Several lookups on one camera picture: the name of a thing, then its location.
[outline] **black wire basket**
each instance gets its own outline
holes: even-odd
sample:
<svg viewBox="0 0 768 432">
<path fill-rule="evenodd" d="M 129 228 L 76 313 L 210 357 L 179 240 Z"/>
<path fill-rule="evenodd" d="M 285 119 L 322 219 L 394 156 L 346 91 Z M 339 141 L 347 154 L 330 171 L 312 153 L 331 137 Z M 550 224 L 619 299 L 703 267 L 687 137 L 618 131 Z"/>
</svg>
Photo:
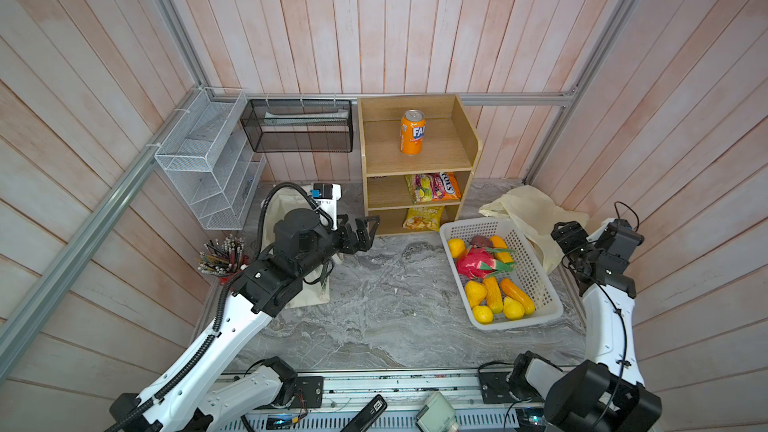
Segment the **black wire basket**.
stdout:
<svg viewBox="0 0 768 432">
<path fill-rule="evenodd" d="M 240 122 L 254 152 L 351 152 L 352 102 L 252 99 Z"/>
</svg>

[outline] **fanta can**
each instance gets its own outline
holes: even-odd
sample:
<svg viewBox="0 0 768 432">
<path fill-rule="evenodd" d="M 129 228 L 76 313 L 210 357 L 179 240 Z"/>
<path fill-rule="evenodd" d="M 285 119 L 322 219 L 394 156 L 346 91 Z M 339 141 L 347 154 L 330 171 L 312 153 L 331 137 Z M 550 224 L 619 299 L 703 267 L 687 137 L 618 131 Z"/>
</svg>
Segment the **fanta can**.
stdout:
<svg viewBox="0 0 768 432">
<path fill-rule="evenodd" d="M 402 116 L 400 127 L 400 152 L 415 156 L 422 150 L 424 139 L 424 112 L 421 110 L 407 110 Z"/>
</svg>

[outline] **robotic arm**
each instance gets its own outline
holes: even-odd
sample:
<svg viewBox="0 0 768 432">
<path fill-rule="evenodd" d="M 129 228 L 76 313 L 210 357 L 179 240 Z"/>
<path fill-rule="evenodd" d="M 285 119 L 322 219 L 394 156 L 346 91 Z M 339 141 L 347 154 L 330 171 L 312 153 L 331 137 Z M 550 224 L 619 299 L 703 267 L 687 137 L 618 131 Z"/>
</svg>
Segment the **robotic arm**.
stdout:
<svg viewBox="0 0 768 432">
<path fill-rule="evenodd" d="M 623 219 L 610 222 L 593 241 L 578 222 L 556 224 L 552 238 L 579 285 L 587 360 L 566 374 L 530 351 L 520 354 L 510 391 L 521 401 L 543 398 L 544 416 L 565 432 L 646 432 L 661 416 L 661 400 L 643 386 L 631 329 L 634 281 L 624 275 L 644 238 Z"/>
<path fill-rule="evenodd" d="M 311 210 L 294 209 L 275 224 L 274 244 L 225 284 L 208 328 L 152 385 L 138 395 L 122 394 L 116 399 L 110 413 L 118 422 L 108 430 L 218 430 L 253 408 L 288 405 L 293 399 L 296 372 L 279 358 L 264 360 L 255 372 L 221 389 L 210 388 L 237 352 L 301 292 L 305 276 L 338 252 L 370 249 L 379 217 L 356 219 L 353 231 L 347 216 L 336 216 L 339 185 L 314 184 L 310 196 L 296 184 L 283 182 L 264 200 L 257 251 L 266 208 L 285 187 L 302 194 Z M 320 280 L 329 273 L 326 268 L 323 271 Z"/>
</svg>

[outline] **wood panel wall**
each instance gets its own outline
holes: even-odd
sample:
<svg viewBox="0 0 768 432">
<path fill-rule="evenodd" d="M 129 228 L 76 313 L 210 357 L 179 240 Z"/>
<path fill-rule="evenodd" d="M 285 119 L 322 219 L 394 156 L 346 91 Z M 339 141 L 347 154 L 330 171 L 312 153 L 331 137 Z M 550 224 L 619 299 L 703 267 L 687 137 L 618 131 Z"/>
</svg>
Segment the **wood panel wall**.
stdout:
<svg viewBox="0 0 768 432">
<path fill-rule="evenodd" d="M 212 85 L 398 93 L 570 90 L 618 0 L 173 1 Z M 523 177 L 556 112 L 471 108 L 476 177 Z M 275 180 L 361 179 L 359 149 L 268 159 Z"/>
<path fill-rule="evenodd" d="M 767 100 L 768 0 L 642 0 L 534 181 L 592 226 L 640 216 L 635 347 L 666 430 L 768 427 Z"/>
<path fill-rule="evenodd" d="M 0 321 L 192 85 L 152 0 L 0 0 Z M 153 174 L 0 386 L 0 429 L 109 426 L 190 342 L 207 239 Z"/>
</svg>

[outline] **bunch of pencils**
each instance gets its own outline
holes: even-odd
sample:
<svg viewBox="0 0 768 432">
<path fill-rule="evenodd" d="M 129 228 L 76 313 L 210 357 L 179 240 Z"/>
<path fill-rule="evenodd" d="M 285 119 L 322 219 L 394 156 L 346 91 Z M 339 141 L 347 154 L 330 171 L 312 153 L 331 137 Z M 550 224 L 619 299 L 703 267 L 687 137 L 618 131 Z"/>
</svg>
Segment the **bunch of pencils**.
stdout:
<svg viewBox="0 0 768 432">
<path fill-rule="evenodd" d="M 230 234 L 219 244 L 219 240 L 209 240 L 205 250 L 200 252 L 197 259 L 200 265 L 197 270 L 203 274 L 227 278 L 248 264 L 248 256 L 244 254 L 245 241 L 241 237 Z"/>
</svg>

